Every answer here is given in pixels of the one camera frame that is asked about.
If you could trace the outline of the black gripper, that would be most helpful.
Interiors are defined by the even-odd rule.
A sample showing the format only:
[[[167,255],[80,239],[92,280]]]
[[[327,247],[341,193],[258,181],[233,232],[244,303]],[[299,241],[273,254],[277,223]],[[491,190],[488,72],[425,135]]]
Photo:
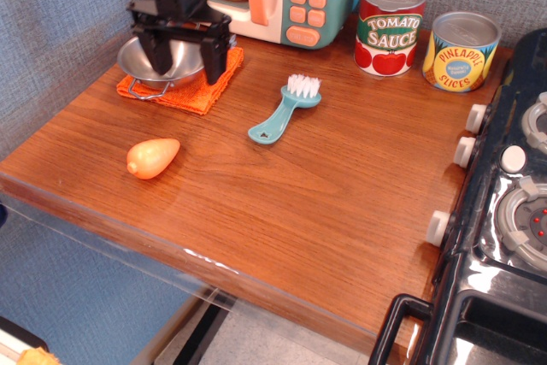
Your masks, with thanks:
[[[128,9],[133,34],[156,73],[164,75],[173,66],[171,39],[201,42],[209,85],[226,72],[227,52],[235,42],[231,18],[209,7],[208,0],[135,0]]]

